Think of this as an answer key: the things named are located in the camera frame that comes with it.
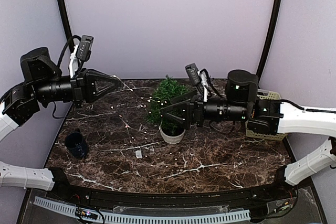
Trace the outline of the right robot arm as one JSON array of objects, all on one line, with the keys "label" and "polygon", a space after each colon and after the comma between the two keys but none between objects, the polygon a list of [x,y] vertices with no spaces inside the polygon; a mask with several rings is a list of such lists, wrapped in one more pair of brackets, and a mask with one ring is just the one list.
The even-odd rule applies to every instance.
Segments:
[{"label": "right robot arm", "polygon": [[227,75],[225,98],[203,97],[196,91],[175,98],[160,110],[163,118],[188,130],[204,120],[246,122],[246,129],[266,135],[308,133],[325,135],[316,150],[276,171],[275,183],[268,188],[273,200],[280,199],[307,177],[335,163],[335,109],[299,106],[292,101],[261,99],[257,96],[259,78],[246,70],[232,70]]}]

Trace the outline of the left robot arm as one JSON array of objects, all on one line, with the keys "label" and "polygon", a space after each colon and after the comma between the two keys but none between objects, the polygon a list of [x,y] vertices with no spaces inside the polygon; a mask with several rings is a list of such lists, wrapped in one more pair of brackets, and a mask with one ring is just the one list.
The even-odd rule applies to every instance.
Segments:
[{"label": "left robot arm", "polygon": [[[94,69],[64,76],[46,47],[21,56],[20,66],[24,81],[1,97],[1,139],[25,124],[41,106],[62,101],[79,108],[83,102],[93,103],[122,85],[118,77]],[[1,162],[1,186],[53,189],[63,201],[74,197],[74,189],[60,168],[27,168]]]}]

